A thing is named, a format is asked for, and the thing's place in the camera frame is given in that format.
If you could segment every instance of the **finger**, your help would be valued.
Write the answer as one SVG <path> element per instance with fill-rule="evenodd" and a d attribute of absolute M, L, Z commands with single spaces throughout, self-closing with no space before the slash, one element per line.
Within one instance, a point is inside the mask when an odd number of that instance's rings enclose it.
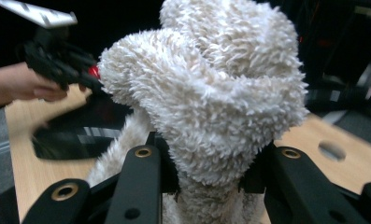
<path fill-rule="evenodd" d="M 60 85 L 52 80 L 49 80 L 45 77 L 42 77 L 39 74 L 36 74 L 36 85 L 40 88 L 46 88 L 46 89 L 51 89 L 51 90 L 59 90 Z"/>
<path fill-rule="evenodd" d="M 52 91 L 49 89 L 34 89 L 34 95 L 36 98 L 44 99 L 47 101 L 62 100 L 67 96 L 66 91 Z"/>
<path fill-rule="evenodd" d="M 86 91 L 86 87 L 85 86 L 82 86 L 82 85 L 79 85 L 79 90 L 80 91 Z"/>

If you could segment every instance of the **black equipment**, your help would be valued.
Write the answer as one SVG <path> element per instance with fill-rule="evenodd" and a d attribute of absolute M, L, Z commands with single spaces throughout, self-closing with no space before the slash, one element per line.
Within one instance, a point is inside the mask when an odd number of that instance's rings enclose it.
<path fill-rule="evenodd" d="M 180 194 L 168 145 L 151 133 L 134 147 L 122 170 L 90 188 L 80 179 L 51 185 L 24 224 L 160 223 L 162 193 Z M 292 147 L 267 146 L 239 182 L 239 190 L 264 193 L 272 223 L 371 223 L 371 183 L 361 195 L 332 184 L 313 161 Z"/>

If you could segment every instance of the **metal hole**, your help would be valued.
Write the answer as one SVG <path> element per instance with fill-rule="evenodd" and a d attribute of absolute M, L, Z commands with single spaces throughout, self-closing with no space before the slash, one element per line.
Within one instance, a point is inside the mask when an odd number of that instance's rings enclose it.
<path fill-rule="evenodd" d="M 319 150 L 320 153 L 325 156 L 326 158 L 332 161 L 343 161 L 346 159 L 346 152 L 337 144 L 328 142 L 328 141 L 321 141 L 319 143 Z"/>
<path fill-rule="evenodd" d="M 301 158 L 301 154 L 299 154 L 297 151 L 289 148 L 285 148 L 281 150 L 281 153 L 290 159 L 299 159 Z"/>
<path fill-rule="evenodd" d="M 342 214 L 338 213 L 337 211 L 331 210 L 329 213 L 330 213 L 330 216 L 335 221 L 340 222 L 340 223 L 345 223 L 346 222 L 346 218 Z"/>
<path fill-rule="evenodd" d="M 152 150 L 150 150 L 147 147 L 141 148 L 136 151 L 136 156 L 139 158 L 145 158 L 145 157 L 150 156 L 151 154 L 152 154 Z"/>
<path fill-rule="evenodd" d="M 76 183 L 66 183 L 55 189 L 51 194 L 51 198 L 57 202 L 64 201 L 74 196 L 78 189 L 79 187 Z"/>
<path fill-rule="evenodd" d="M 135 219 L 138 218 L 139 215 L 141 215 L 141 212 L 137 208 L 127 209 L 126 212 L 124 213 L 124 217 L 126 219 Z"/>

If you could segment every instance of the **white device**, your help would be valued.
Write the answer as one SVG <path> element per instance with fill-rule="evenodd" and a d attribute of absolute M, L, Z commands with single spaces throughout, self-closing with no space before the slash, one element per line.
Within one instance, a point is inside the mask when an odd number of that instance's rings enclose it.
<path fill-rule="evenodd" d="M 78 23 L 77 17 L 73 12 L 63 13 L 11 0 L 0 0 L 0 6 L 47 29 Z"/>

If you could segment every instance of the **red light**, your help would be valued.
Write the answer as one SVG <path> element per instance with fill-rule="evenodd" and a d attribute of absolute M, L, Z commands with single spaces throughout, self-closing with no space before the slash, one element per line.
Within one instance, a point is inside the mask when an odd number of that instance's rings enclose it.
<path fill-rule="evenodd" d="M 92 67 L 89 68 L 89 74 L 92 75 L 92 77 L 100 79 L 100 74 L 98 73 L 97 65 L 93 65 Z"/>

